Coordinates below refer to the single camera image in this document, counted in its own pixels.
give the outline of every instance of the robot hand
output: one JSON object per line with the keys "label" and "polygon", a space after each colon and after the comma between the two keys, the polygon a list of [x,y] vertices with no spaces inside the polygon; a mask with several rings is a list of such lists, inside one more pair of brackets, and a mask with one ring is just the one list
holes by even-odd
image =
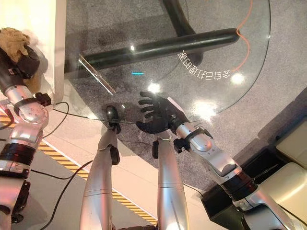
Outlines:
{"label": "robot hand", "polygon": [[137,127],[145,133],[156,134],[171,129],[176,134],[176,129],[182,123],[189,122],[185,114],[173,105],[168,99],[160,97],[152,92],[140,92],[142,97],[149,97],[149,99],[142,99],[139,101],[140,105],[149,104],[150,106],[141,109],[145,114],[145,118],[152,117],[150,122],[136,123]]}

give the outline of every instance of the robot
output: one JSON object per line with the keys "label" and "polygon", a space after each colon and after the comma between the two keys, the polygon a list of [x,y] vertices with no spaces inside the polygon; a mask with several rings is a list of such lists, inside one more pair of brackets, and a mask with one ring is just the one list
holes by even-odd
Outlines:
{"label": "robot", "polygon": [[[37,57],[30,50],[29,63],[37,64]],[[0,89],[8,98],[0,106],[12,118],[6,104],[11,103],[20,122],[11,132],[0,153],[0,230],[10,230],[12,215],[25,207],[30,183],[26,181],[35,151],[48,124],[50,104],[41,93],[33,97],[25,86],[21,71],[7,54],[0,49]],[[145,133],[155,134],[153,156],[159,159],[158,226],[135,227],[148,230],[188,230],[189,217],[182,181],[174,156],[173,143],[168,130],[179,138],[175,149],[187,150],[201,161],[212,178],[225,190],[233,204],[244,213],[243,225],[252,230],[294,230],[296,226],[278,204],[262,191],[246,175],[242,168],[214,143],[210,133],[196,129],[184,112],[170,100],[152,92],[141,92],[139,104],[147,104],[141,112],[149,112],[145,118],[151,121],[137,122]],[[86,183],[80,217],[81,230],[112,230],[112,183],[111,167],[119,163],[117,134],[120,132],[118,114],[112,106],[107,110],[109,129],[98,144]]]}

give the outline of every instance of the glass tabletop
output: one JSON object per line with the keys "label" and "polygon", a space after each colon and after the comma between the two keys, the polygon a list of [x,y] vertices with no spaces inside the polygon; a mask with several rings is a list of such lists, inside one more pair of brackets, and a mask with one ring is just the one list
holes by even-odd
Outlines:
{"label": "glass tabletop", "polygon": [[80,97],[99,119],[112,104],[136,122],[139,92],[152,91],[209,119],[252,87],[269,38],[268,0],[68,0],[66,96],[77,115]]}

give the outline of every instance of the silver metal arm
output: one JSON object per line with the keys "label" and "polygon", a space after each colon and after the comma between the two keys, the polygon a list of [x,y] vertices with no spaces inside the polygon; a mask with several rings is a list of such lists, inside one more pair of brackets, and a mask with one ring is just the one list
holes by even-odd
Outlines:
{"label": "silver metal arm", "polygon": [[196,131],[191,123],[180,125],[176,134],[188,141],[190,153],[208,169],[212,178],[232,198],[233,204],[244,211],[246,222],[252,230],[295,229],[281,207],[229,155],[217,148],[211,137]]}
{"label": "silver metal arm", "polygon": [[112,152],[116,133],[109,129],[100,139],[87,178],[80,217],[80,230],[112,230]]}
{"label": "silver metal arm", "polygon": [[156,135],[159,142],[158,228],[188,230],[186,197],[170,135],[166,131]]}
{"label": "silver metal arm", "polygon": [[0,154],[0,230],[11,229],[12,211],[48,124],[47,110],[35,101],[26,86],[9,87],[5,95],[20,120]]}

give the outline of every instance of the hazard stripe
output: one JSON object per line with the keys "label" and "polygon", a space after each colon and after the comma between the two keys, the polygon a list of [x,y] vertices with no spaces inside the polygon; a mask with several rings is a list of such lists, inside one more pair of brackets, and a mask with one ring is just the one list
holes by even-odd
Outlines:
{"label": "hazard stripe", "polygon": [[[10,119],[3,113],[0,112],[0,122],[4,125],[8,124],[10,122]],[[15,127],[15,123],[10,125],[11,128]],[[46,144],[45,142],[41,142],[38,146],[38,149],[41,150],[43,153],[57,161],[59,164],[63,165],[65,168],[69,169],[72,173],[76,172],[77,169],[79,169],[79,166],[76,165],[74,162],[71,162],[69,159],[67,159],[65,156],[63,156],[61,153],[54,150],[51,146]],[[80,170],[77,175],[84,180],[87,180],[89,173],[85,170]],[[119,194],[116,191],[112,191],[113,199],[120,202],[122,205],[133,211],[136,215],[142,217],[146,221],[150,222],[153,225],[157,225],[157,219],[147,212],[145,212],[140,207],[136,206],[134,203],[127,200],[125,197],[123,197],[121,194]]]}

